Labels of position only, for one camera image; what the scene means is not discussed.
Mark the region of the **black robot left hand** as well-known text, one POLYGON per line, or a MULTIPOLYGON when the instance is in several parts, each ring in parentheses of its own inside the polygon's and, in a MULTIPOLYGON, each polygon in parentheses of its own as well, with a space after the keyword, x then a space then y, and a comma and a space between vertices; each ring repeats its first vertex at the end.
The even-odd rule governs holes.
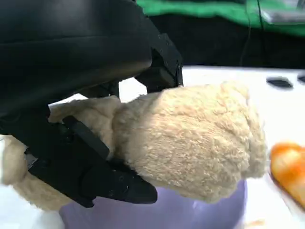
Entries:
POLYGON ((2 182, 51 205, 97 197, 152 204, 154 186, 120 163, 71 114, 51 123, 49 104, 75 93, 118 95, 135 77, 149 92, 183 84, 182 58, 134 0, 0 3, 2 182))

